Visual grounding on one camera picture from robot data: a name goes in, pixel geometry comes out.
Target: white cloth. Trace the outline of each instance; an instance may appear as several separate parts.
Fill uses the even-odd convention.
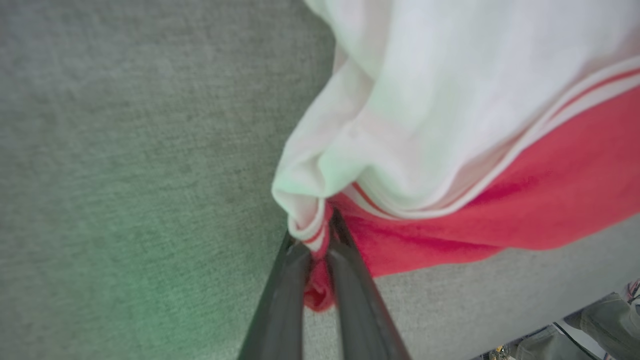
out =
[[[382,216],[455,211],[561,123],[571,94],[634,69],[640,53],[636,0],[307,3],[338,51],[272,187],[301,240],[320,230],[324,200],[354,182]]]

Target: red cloth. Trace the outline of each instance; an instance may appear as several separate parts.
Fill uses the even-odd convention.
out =
[[[553,130],[526,149],[471,203],[446,217],[387,220],[339,194],[340,209],[374,277],[467,263],[506,247],[553,249],[640,210],[640,87]],[[333,304],[324,261],[305,303]]]

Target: folded fabric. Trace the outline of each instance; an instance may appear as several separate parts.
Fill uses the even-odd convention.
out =
[[[479,261],[506,247],[546,250],[640,211],[640,86],[575,115],[522,151],[479,196],[453,214],[392,220],[340,193],[340,209],[373,276]],[[322,261],[305,303],[333,303]]]
[[[272,192],[318,256],[331,196],[383,218],[451,214],[544,134],[640,79],[628,74],[635,0],[307,3],[335,33],[336,68]]]

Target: gray pants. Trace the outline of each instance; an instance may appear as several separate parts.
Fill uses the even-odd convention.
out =
[[[640,316],[618,294],[610,294],[565,321],[591,336],[616,360],[640,360]],[[517,360],[593,360],[554,327],[524,339]]]

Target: textured gray surface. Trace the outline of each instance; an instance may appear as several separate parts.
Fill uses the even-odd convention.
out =
[[[332,52],[300,0],[0,0],[0,359],[232,359]],[[416,359],[467,360],[637,277],[639,227],[378,284]]]

